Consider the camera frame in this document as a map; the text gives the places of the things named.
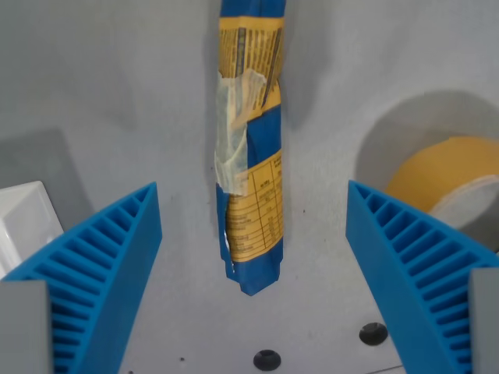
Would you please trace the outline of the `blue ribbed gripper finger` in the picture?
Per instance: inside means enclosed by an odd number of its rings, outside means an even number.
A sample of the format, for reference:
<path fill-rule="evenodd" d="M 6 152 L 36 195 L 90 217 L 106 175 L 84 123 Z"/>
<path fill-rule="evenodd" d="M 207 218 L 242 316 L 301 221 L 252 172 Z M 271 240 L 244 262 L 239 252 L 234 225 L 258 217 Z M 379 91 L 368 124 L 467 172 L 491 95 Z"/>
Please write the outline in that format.
<path fill-rule="evenodd" d="M 152 182 L 76 225 L 3 277 L 48 288 L 56 373 L 117 373 L 162 240 Z"/>
<path fill-rule="evenodd" d="M 407 373 L 471 373 L 468 284 L 497 255 L 445 223 L 349 181 L 345 236 Z"/>

